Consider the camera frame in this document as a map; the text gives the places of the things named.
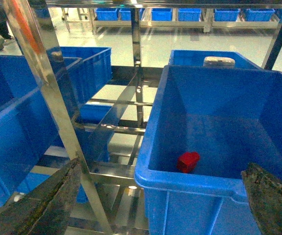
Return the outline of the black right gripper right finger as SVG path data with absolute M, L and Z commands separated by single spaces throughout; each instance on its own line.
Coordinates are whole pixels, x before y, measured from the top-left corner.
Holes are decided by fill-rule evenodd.
M 282 235 L 282 180 L 256 163 L 249 163 L 241 177 L 261 234 Z

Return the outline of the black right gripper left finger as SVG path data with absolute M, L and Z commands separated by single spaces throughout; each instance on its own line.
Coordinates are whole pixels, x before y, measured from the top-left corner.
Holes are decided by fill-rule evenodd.
M 63 235 L 80 188 L 81 163 L 73 159 L 0 213 L 0 235 Z

